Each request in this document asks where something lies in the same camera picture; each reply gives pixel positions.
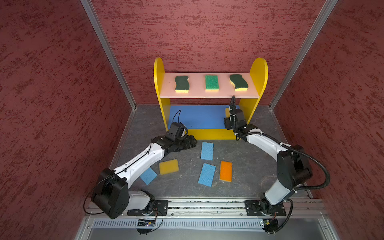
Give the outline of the yellow sponge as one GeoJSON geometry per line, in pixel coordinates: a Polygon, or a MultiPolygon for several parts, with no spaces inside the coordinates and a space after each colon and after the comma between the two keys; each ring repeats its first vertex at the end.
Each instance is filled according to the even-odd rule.
{"type": "Polygon", "coordinates": [[[177,159],[159,163],[160,175],[167,175],[179,171],[179,163],[177,159]]]}
{"type": "Polygon", "coordinates": [[[230,108],[225,109],[225,115],[226,115],[226,118],[230,117],[230,108]]]}

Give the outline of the dark green wavy sponge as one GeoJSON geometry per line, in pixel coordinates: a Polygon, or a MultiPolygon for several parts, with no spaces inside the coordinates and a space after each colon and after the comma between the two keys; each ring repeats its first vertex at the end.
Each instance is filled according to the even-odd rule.
{"type": "Polygon", "coordinates": [[[176,76],[175,77],[176,93],[188,93],[190,90],[189,77],[188,76],[176,76]]]}
{"type": "Polygon", "coordinates": [[[249,85],[240,74],[230,75],[230,82],[234,86],[236,92],[247,91],[249,85]]]}

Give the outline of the bright green rectangular sponge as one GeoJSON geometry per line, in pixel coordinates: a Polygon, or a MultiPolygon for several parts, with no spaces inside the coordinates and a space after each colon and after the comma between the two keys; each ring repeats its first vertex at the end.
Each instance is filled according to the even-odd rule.
{"type": "Polygon", "coordinates": [[[206,92],[218,92],[220,90],[217,75],[205,75],[206,92]]]}

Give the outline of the orange sponge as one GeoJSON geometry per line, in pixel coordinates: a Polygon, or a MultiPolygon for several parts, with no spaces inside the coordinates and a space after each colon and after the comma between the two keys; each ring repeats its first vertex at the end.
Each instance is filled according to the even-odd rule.
{"type": "Polygon", "coordinates": [[[220,166],[220,181],[223,182],[232,182],[232,171],[233,171],[233,163],[221,161],[220,166]]]}

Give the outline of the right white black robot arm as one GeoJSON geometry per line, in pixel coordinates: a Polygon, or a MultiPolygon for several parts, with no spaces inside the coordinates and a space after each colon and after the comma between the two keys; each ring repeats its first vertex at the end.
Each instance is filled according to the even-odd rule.
{"type": "Polygon", "coordinates": [[[313,176],[308,157],[304,149],[282,143],[265,134],[259,128],[248,124],[240,109],[226,109],[225,128],[234,131],[236,139],[242,139],[257,146],[277,162],[277,180],[272,187],[261,194],[257,211],[265,216],[275,214],[282,205],[295,193],[295,190],[313,176]]]}

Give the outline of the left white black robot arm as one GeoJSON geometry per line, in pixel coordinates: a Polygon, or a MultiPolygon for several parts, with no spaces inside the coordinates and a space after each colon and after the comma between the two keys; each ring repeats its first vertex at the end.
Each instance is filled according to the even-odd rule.
{"type": "Polygon", "coordinates": [[[196,145],[194,136],[184,136],[181,140],[156,137],[127,163],[114,170],[104,169],[92,191],[91,201],[110,219],[117,218],[124,211],[146,209],[154,197],[145,191],[130,191],[135,180],[167,154],[192,149],[196,145]]]}

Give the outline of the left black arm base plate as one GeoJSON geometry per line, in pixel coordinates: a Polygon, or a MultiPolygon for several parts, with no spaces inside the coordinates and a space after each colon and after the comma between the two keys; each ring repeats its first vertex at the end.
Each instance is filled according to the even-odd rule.
{"type": "Polygon", "coordinates": [[[169,201],[150,200],[149,204],[143,210],[127,210],[128,216],[156,216],[167,215],[169,201]]]}

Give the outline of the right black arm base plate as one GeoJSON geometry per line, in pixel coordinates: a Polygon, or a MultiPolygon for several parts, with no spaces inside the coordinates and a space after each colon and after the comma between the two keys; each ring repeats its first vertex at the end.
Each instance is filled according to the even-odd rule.
{"type": "Polygon", "coordinates": [[[267,200],[247,200],[244,201],[247,216],[257,217],[283,217],[286,210],[283,203],[271,205],[267,200]]]}

